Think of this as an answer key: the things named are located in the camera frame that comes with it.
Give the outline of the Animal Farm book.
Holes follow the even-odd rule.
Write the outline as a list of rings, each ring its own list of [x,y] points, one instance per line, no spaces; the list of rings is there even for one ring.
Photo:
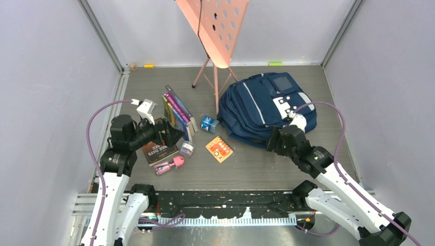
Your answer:
[[[178,111],[172,106],[170,101],[167,99],[167,95],[169,93],[165,93],[162,95],[163,105],[164,105],[164,115],[170,121],[171,125],[178,130],[184,131],[184,140],[191,141],[192,136],[190,133],[190,129],[188,124],[184,121],[184,119],[178,114]]]

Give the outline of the navy blue student backpack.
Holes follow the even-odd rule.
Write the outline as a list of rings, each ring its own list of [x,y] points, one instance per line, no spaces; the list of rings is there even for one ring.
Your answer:
[[[268,72],[231,84],[219,99],[217,119],[230,137],[265,149],[274,128],[291,123],[293,110],[305,117],[306,133],[316,128],[311,98],[289,73]]]

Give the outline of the purple Treehouse book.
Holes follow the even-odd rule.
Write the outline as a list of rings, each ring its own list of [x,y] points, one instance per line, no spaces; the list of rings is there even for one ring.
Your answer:
[[[188,124],[188,127],[190,129],[190,133],[191,133],[191,138],[193,140],[193,135],[195,134],[195,132],[193,131],[193,126],[192,126],[192,122],[190,121],[190,118],[185,114],[184,110],[178,105],[178,103],[176,102],[176,100],[169,94],[166,96],[167,99],[170,101],[170,103],[172,104],[172,106],[178,111],[178,114],[184,119],[184,121]]]

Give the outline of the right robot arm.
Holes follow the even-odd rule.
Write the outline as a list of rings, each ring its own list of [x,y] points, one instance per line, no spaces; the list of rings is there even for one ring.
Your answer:
[[[296,115],[284,127],[274,127],[266,150],[288,156],[298,169],[337,196],[332,198],[309,180],[293,189],[293,205],[321,212],[351,233],[360,245],[401,245],[411,237],[411,218],[376,200],[344,170],[337,158],[305,136],[305,118]]]

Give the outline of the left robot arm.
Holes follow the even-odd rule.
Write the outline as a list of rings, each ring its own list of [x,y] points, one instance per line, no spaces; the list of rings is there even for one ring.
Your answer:
[[[119,209],[137,150],[151,142],[172,147],[184,136],[165,118],[153,124],[145,118],[136,123],[127,114],[112,119],[110,134],[109,147],[100,158],[97,198],[81,245],[127,245],[141,214],[157,206],[154,186],[135,184],[125,207]]]

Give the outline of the small purple glitter jar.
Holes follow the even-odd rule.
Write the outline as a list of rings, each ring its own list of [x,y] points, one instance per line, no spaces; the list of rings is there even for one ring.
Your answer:
[[[195,150],[195,146],[191,141],[184,141],[181,144],[180,154],[184,157],[191,157]]]

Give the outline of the Three Days to See book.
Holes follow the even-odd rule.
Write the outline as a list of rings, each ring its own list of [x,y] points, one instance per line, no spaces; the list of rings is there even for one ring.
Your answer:
[[[169,156],[177,154],[179,152],[179,149],[177,146],[161,146],[150,142],[142,147],[142,151],[148,164],[152,166]]]

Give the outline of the green tape piece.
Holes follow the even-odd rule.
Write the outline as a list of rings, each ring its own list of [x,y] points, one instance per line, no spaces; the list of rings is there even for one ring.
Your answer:
[[[283,65],[282,62],[276,62],[276,61],[268,63],[268,66],[282,66],[282,65]]]

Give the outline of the small wooden block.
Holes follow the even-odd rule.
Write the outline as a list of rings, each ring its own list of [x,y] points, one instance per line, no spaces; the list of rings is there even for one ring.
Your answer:
[[[130,64],[129,64],[129,68],[130,68],[131,71],[135,71],[135,70],[137,70],[137,65],[136,65],[136,63],[130,63]]]

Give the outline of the pink music stand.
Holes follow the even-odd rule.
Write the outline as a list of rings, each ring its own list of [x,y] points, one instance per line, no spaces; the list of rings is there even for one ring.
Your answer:
[[[224,85],[230,78],[238,81],[230,63],[249,0],[178,0],[176,3],[200,40],[207,56],[192,87],[195,88],[200,77],[203,76],[214,90],[215,109],[218,113],[222,91],[219,86],[218,69],[229,71]]]

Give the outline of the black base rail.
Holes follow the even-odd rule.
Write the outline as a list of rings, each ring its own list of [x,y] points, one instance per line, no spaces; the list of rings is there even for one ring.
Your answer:
[[[232,219],[244,215],[253,219],[284,218],[301,212],[310,219],[317,213],[294,196],[280,190],[156,191],[145,213],[173,218]]]

